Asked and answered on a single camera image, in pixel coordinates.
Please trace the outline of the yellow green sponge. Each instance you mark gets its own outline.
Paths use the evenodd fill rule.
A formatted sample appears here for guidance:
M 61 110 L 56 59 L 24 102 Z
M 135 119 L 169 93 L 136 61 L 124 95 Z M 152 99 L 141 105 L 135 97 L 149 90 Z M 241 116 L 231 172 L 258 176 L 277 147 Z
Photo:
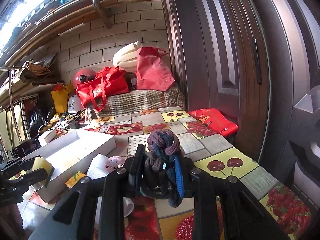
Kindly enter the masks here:
M 54 172 L 54 168 L 53 166 L 51 165 L 51 163 L 49 163 L 46 159 L 44 159 L 44 157 L 39 157 L 39 156 L 36 156 L 35 159 L 34 159 L 34 163 L 33 163 L 33 166 L 31 168 L 32 171 L 36 171 L 40 168 L 43 168 L 46 170 L 47 172 L 47 178 L 41 182 L 39 182 L 39 184 L 41 184 L 42 186 L 46 187 L 47 184 L 49 183 L 50 179 L 51 179 L 51 176 Z

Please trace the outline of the purple blue knotted rope toy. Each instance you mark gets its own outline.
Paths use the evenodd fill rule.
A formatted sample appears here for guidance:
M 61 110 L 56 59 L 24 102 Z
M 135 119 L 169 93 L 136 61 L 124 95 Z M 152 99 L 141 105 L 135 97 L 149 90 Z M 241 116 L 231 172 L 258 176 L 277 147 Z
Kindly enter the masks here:
M 154 199 L 167 199 L 171 207 L 178 207 L 183 199 L 175 180 L 175 155 L 182 165 L 178 137 L 170 129 L 155 130 L 147 138 L 147 148 L 142 192 Z

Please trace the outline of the pink plush face toy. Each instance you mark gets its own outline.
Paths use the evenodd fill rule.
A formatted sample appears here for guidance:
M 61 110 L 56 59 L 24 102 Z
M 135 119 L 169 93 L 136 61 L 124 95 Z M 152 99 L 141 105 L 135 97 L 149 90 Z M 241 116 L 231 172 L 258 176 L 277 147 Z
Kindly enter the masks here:
M 112 172 L 116 170 L 118 167 L 122 167 L 124 163 L 125 163 L 125 158 L 121 156 L 109 157 L 105 164 L 105 170 L 107 172 Z

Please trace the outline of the yellow tissue pack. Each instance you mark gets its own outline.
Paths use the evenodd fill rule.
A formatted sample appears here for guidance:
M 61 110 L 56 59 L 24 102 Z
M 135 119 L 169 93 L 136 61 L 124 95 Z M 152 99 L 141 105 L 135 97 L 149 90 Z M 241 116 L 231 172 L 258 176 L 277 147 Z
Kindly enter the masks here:
M 71 189 L 81 178 L 86 177 L 87 175 L 78 171 L 71 176 L 66 182 L 65 185 Z

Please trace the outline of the fruit pattern tablecloth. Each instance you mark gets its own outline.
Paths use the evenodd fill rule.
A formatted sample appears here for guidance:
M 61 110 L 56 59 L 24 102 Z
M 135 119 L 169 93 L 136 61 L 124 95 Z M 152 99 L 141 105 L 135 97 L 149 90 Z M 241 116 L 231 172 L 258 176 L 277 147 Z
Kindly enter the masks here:
M 310 224 L 311 208 L 306 197 L 290 190 L 253 159 L 233 147 L 222 135 L 201 128 L 180 107 L 165 107 L 93 119 L 84 123 L 85 130 L 114 136 L 116 148 L 108 157 L 131 157 L 139 144 L 146 144 L 155 130 L 170 129 L 179 139 L 182 154 L 197 167 L 217 178 L 233 175 L 257 197 L 291 239 L 298 239 Z M 166 200 L 135 201 L 127 217 L 128 239 L 185 239 L 193 213 L 187 199 L 173 208 Z

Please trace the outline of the white small carton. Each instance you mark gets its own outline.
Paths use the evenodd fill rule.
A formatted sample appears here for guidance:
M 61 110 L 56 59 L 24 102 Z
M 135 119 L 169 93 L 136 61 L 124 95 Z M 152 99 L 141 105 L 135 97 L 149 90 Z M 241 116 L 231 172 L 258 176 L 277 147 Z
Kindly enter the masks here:
M 51 141 L 53 141 L 57 136 L 57 128 L 52 128 L 45 131 L 42 135 L 38 137 L 38 141 L 41 147 L 47 145 Z

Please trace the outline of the white cardboard box tray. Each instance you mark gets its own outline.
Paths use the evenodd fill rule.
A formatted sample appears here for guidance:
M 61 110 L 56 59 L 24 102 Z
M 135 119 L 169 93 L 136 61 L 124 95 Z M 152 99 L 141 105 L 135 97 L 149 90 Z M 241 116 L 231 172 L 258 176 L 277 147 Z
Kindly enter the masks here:
M 92 159 L 107 155 L 116 148 L 113 135 L 86 130 L 74 130 L 65 134 L 25 157 L 25 160 L 41 156 L 54 168 L 47 186 L 34 184 L 37 194 L 46 203 L 66 188 L 65 182 L 73 174 L 85 173 Z

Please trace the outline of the red plastic bag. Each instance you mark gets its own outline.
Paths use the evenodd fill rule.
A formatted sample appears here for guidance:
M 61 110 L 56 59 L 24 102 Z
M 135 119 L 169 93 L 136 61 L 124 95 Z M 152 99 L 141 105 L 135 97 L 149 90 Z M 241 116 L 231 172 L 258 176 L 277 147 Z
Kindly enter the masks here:
M 196 121 L 187 123 L 187 131 L 196 134 L 198 137 L 207 137 L 219 134 L 223 137 L 232 135 L 238 131 L 238 126 L 227 120 L 222 113 L 215 108 L 198 109 L 189 111 Z

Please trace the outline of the metal storage shelf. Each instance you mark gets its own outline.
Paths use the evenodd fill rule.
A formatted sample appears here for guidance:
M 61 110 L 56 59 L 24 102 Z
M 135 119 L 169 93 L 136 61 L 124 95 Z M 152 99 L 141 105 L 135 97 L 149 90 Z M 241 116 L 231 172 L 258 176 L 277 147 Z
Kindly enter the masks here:
M 18 68 L 1 68 L 1 146 L 5 159 L 12 149 L 30 139 L 24 101 L 38 97 L 32 83 L 24 83 Z

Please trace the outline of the plaid cloth covered bench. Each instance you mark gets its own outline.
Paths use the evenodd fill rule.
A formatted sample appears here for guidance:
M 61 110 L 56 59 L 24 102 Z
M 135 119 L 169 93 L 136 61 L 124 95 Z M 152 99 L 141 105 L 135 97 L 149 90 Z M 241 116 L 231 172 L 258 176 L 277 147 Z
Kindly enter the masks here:
M 92 104 L 85 108 L 85 119 L 101 119 L 104 117 L 130 114 L 143 110 L 176 107 L 185 109 L 185 97 L 178 84 L 174 83 L 168 90 L 134 90 L 129 93 L 107 97 L 103 110 L 96 111 Z

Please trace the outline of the white safety helmet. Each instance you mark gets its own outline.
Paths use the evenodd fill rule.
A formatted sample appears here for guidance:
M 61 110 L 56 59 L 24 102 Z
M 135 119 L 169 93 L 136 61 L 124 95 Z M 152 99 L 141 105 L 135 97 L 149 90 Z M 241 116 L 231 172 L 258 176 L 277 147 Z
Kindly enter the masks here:
M 68 113 L 78 113 L 83 109 L 84 108 L 81 105 L 81 101 L 78 96 L 74 95 L 69 98 L 67 106 Z

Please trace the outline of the red tote bag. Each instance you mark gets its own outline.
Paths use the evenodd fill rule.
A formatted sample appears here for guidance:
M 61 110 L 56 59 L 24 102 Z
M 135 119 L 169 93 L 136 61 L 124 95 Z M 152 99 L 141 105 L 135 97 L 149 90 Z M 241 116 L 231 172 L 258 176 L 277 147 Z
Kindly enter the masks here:
M 101 111 L 107 103 L 108 96 L 128 93 L 125 74 L 126 72 L 119 67 L 105 67 L 97 72 L 93 80 L 79 83 L 76 95 L 82 107 L 86 108 L 91 104 L 96 111 Z

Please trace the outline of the pink helmet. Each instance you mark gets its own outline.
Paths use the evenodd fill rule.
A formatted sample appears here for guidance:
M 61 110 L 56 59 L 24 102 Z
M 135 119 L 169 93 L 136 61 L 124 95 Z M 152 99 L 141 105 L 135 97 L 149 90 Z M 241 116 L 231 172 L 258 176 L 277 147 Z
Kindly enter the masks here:
M 85 67 L 77 70 L 76 73 L 72 75 L 72 85 L 74 89 L 76 89 L 77 85 L 80 83 L 95 79 L 95 75 L 96 72 L 90 67 Z

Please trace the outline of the rolled white foam pad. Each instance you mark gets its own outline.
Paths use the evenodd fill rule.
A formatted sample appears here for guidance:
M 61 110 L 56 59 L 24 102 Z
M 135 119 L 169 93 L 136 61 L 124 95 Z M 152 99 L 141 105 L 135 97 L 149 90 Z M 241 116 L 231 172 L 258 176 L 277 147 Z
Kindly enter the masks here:
M 119 67 L 128 73 L 137 71 L 137 50 L 142 48 L 142 43 L 136 41 L 119 49 L 113 56 L 113 66 Z

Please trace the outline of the brown wooden door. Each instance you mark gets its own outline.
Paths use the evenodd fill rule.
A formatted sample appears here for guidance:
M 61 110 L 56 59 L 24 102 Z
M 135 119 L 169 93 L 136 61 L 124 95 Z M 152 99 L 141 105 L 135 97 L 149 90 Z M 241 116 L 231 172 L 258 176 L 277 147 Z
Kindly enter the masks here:
M 189 110 L 218 109 L 232 144 L 280 181 L 319 189 L 319 0 L 168 0 Z

